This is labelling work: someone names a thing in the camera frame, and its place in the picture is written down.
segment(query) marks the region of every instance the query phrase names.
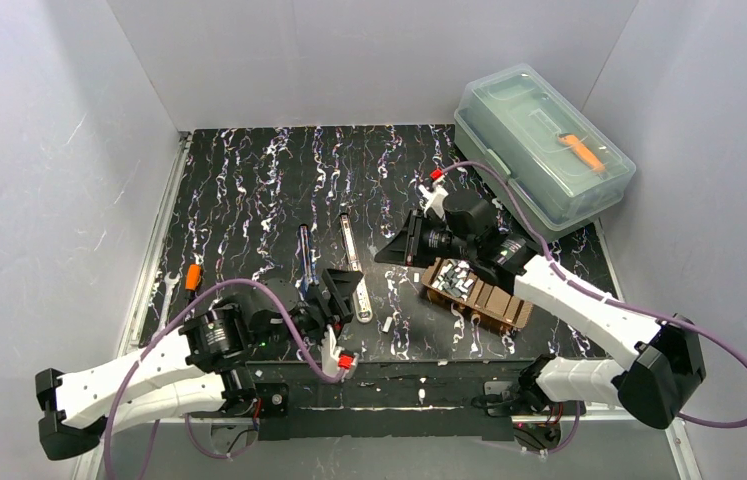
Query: small white object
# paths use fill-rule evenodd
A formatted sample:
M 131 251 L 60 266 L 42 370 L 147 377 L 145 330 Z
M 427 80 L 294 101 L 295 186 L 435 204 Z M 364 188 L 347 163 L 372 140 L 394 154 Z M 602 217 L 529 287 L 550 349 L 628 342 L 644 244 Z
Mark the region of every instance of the small white object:
M 439 218 L 444 218 L 444 199 L 447 198 L 449 193 L 440 185 L 438 181 L 435 182 L 435 189 L 429 191 L 425 186 L 420 185 L 420 194 L 423 195 L 423 213 L 428 213 L 429 210 L 434 211 Z
M 170 276 L 169 272 L 164 276 L 164 303 L 161 304 L 161 316 L 158 317 L 158 328 L 155 329 L 155 335 L 161 333 L 161 330 L 164 330 L 164 327 L 167 326 L 167 319 L 170 317 L 170 303 L 173 301 L 173 290 L 179 283 L 179 277 L 181 277 L 179 274 L 176 274 L 175 277 Z
M 385 319 L 385 325 L 382 327 L 382 333 L 388 333 L 391 329 L 391 324 L 394 323 L 394 317 L 388 317 Z

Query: wooden tray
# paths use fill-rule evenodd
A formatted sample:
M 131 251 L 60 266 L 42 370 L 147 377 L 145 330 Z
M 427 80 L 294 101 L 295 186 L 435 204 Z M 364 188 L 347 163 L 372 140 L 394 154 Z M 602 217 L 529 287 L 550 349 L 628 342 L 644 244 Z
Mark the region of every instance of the wooden tray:
M 423 272 L 420 283 L 426 287 L 426 296 L 433 303 L 449 307 L 455 304 L 465 316 L 472 321 L 478 320 L 488 327 L 502 327 L 506 331 L 520 331 L 529 321 L 533 305 L 530 302 L 509 295 L 499 287 L 493 287 L 480 280 L 473 272 L 469 272 L 467 280 L 473 280 L 467 292 L 467 299 L 458 298 L 449 293 L 433 288 L 432 284 L 438 277 L 440 270 L 450 263 L 455 268 L 457 261 L 437 259 L 435 264 Z

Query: plastic storage box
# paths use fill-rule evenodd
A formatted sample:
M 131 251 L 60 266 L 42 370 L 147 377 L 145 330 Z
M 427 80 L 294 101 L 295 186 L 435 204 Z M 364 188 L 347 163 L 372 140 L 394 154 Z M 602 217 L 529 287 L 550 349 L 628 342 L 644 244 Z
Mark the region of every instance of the plastic storage box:
M 468 84 L 455 122 L 458 148 L 507 179 L 547 241 L 619 202 L 635 173 L 623 152 L 525 64 Z M 479 174 L 519 217 L 494 179 Z

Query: table surface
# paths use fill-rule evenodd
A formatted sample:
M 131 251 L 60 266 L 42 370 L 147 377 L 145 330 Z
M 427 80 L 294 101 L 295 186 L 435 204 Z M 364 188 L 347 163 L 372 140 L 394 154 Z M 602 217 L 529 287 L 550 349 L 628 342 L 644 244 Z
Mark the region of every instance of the table surface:
M 602 357 L 605 352 L 564 322 L 536 308 L 515 338 L 432 305 L 415 282 L 422 269 L 376 264 L 373 254 L 420 205 L 418 186 L 435 168 L 463 160 L 452 125 L 293 127 L 197 130 L 155 275 L 142 344 L 155 330 L 166 273 L 202 264 L 203 285 L 230 278 L 302 277 L 297 245 L 311 227 L 318 271 L 346 268 L 338 216 L 348 212 L 374 319 L 353 322 L 341 344 L 363 361 L 530 359 L 541 353 Z M 445 178 L 446 188 L 492 196 L 471 169 Z M 504 210 L 501 227 L 519 229 Z M 550 245 L 562 265 L 600 289 L 614 286 L 593 225 Z M 170 308 L 185 307 L 183 282 Z M 390 333 L 379 329 L 393 317 Z M 295 345 L 268 346 L 260 360 L 301 360 Z

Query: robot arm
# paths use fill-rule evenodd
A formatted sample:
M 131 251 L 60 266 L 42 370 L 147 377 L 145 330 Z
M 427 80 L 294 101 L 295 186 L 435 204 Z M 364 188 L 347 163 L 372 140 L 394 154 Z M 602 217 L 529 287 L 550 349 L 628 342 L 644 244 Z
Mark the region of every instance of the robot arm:
M 325 291 L 309 288 L 300 299 L 296 288 L 282 280 L 267 287 L 282 301 L 297 330 L 321 343 L 324 374 L 352 376 L 355 354 L 337 345 L 343 327 L 352 320 L 351 295 L 361 273 L 327 269 Z M 38 422 L 40 442 L 50 460 L 71 458 L 99 444 L 120 384 L 135 362 L 115 433 L 134 425 L 190 412 L 225 412 L 252 402 L 257 393 L 245 366 L 254 346 L 286 341 L 281 314 L 257 290 L 247 289 L 187 320 L 177 332 L 160 339 L 140 360 L 143 349 L 82 372 L 64 374 L 47 369 L 35 376 L 37 399 L 43 410 Z
M 496 211 L 478 194 L 424 190 L 424 212 L 409 214 L 377 262 L 426 267 L 436 257 L 466 260 L 483 281 L 512 291 L 567 322 L 610 359 L 539 357 L 510 396 L 535 412 L 568 400 L 622 405 L 641 422 L 667 428 L 705 379 L 696 334 L 606 303 L 613 297 L 576 278 L 596 299 L 572 288 L 529 241 L 499 231 Z

